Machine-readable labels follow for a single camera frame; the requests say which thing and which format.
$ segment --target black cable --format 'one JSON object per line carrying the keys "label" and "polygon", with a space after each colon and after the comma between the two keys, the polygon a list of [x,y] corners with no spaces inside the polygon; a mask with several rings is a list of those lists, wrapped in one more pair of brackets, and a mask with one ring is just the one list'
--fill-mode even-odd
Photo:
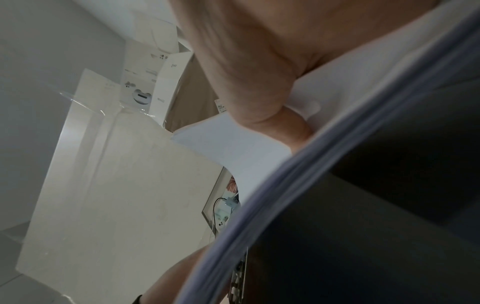
{"label": "black cable", "polygon": [[224,201],[227,200],[226,198],[223,198],[223,197],[217,198],[215,203],[213,203],[213,208],[211,209],[211,217],[213,219],[213,227],[211,228],[211,230],[213,231],[213,234],[215,234],[215,230],[217,229],[217,222],[215,221],[215,206],[217,205],[217,202],[221,199]]}

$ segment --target gray wall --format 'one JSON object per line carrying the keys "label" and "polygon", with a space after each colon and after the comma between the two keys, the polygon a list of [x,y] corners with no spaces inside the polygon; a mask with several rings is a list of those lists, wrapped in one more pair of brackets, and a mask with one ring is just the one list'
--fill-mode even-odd
{"label": "gray wall", "polygon": [[71,0],[0,0],[0,230],[29,221],[85,68],[120,82],[125,41]]}

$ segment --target sticker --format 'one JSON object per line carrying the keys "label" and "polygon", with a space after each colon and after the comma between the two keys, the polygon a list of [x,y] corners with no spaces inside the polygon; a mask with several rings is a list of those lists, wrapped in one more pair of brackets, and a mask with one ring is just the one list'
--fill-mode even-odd
{"label": "sticker", "polygon": [[227,111],[227,108],[224,106],[220,99],[215,100],[216,108],[218,109],[219,113],[223,113]]}

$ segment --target open book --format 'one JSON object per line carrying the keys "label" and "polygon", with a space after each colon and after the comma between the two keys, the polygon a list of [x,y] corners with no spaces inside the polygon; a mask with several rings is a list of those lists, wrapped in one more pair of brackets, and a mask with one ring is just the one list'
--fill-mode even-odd
{"label": "open book", "polygon": [[407,26],[298,79],[287,106],[316,131],[290,157],[287,147],[224,113],[178,130],[173,140],[225,166],[242,208],[177,299],[206,304],[245,249],[343,155],[415,104],[480,52],[480,2],[451,1]]}

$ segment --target skin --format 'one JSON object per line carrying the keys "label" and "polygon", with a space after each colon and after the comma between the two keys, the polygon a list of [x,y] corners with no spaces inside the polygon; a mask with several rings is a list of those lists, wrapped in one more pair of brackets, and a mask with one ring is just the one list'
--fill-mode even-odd
{"label": "skin", "polygon": [[[411,22],[438,3],[438,0],[169,1],[230,115],[240,125],[283,142],[293,152],[312,135],[303,118],[285,107],[295,80]],[[205,249],[169,269],[140,298],[141,304],[173,303]]]}

